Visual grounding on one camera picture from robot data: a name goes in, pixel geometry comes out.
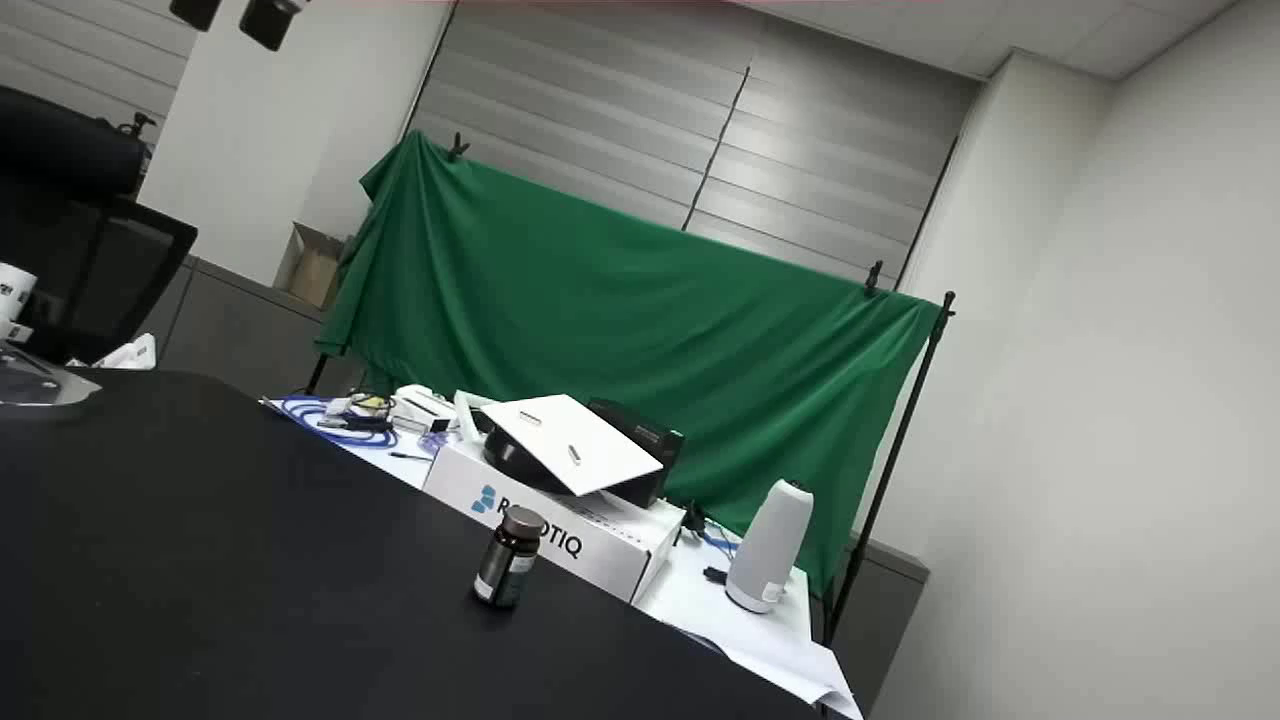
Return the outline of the small dark glass bottle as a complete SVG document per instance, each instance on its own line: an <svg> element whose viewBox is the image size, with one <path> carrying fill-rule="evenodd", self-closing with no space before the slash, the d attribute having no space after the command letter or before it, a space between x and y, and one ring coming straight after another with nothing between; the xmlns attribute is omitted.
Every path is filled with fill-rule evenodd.
<svg viewBox="0 0 1280 720"><path fill-rule="evenodd" d="M543 517L524 505L510 505L503 519L492 531L488 554L474 576L474 597L492 606L512 606L540 554L540 538Z"/></svg>

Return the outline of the white paper sheet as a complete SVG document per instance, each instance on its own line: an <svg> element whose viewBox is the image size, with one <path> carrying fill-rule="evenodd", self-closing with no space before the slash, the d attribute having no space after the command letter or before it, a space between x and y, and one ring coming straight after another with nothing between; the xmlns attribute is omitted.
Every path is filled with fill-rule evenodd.
<svg viewBox="0 0 1280 720"><path fill-rule="evenodd" d="M662 471L662 459L577 395L485 402L485 459L543 490L598 497Z"/></svg>

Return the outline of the white Robotiq cardboard box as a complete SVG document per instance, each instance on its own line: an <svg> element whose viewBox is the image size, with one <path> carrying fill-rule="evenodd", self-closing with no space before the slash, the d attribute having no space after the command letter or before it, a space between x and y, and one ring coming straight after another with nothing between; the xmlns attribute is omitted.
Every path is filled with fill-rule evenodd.
<svg viewBox="0 0 1280 720"><path fill-rule="evenodd" d="M683 513L669 500L650 506L599 497L550 497L528 488L466 442L443 442L423 477L423 490L467 519L498 527L510 505L543 519L540 554L616 599L637 599L665 567Z"/></svg>

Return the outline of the green backdrop cloth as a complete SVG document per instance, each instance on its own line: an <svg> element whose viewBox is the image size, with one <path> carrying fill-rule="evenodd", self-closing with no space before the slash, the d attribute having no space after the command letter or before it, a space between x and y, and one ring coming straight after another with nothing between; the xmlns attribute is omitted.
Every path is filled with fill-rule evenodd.
<svg viewBox="0 0 1280 720"><path fill-rule="evenodd" d="M665 497L744 527L818 497L799 567L833 589L942 306L665 226L405 134L365 173L318 348L376 390L610 399L683 436Z"/></svg>

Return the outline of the black backdrop stand pole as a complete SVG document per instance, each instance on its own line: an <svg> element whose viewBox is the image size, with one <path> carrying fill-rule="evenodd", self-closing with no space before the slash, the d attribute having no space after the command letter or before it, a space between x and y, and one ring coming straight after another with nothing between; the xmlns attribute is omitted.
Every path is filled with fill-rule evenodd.
<svg viewBox="0 0 1280 720"><path fill-rule="evenodd" d="M920 402L925 383L929 383L929 377L933 377L936 348L942 348L942 339L943 339L943 333L950 333L950 322L954 322L954 314L956 314L956 296L961 296L961 293L943 293L943 296L942 296L942 314L936 314L936 322L933 322L933 333L929 333L929 339L925 339L925 348L920 348L918 366L912 366L912 383L910 383L905 408L895 412L894 442L889 442L889 452L883 452L883 459L882 459L882 477L875 477L875 485L873 485L873 505L868 505L868 513L866 513L866 525L857 527L857 542L851 542L851 551L849 551L845 576L841 576L838 593L833 593L827 604L826 604L822 642L827 642L827 648L833 648L833 641L838 641L838 632L841 632L841 619L845 619L851 584L857 584L857 576L860 576L860 567L866 567L866 560L868 560L868 542L873 542L873 536L875 536L875 519L882 519L882 513L883 513L883 500L889 500L889 488L894 488L901 452L905 452L905 442L910 442L910 429L912 429L912 421L918 421L918 402Z"/></svg>

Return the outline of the brown cardboard box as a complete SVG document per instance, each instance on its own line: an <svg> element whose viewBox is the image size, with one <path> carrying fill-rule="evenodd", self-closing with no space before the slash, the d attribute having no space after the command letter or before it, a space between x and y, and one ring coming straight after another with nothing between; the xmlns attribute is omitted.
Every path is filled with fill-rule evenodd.
<svg viewBox="0 0 1280 720"><path fill-rule="evenodd" d="M337 237L298 222L277 273L277 286L309 306L329 306L342 258L345 242Z"/></svg>

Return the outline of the black office chair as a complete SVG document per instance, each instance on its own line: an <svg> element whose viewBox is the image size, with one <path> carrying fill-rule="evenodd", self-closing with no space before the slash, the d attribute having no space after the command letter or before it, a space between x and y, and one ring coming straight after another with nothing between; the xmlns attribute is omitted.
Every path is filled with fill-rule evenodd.
<svg viewBox="0 0 1280 720"><path fill-rule="evenodd" d="M134 339L196 242L137 201L149 143L44 95L0 86L0 258L37 274L22 320L41 359Z"/></svg>

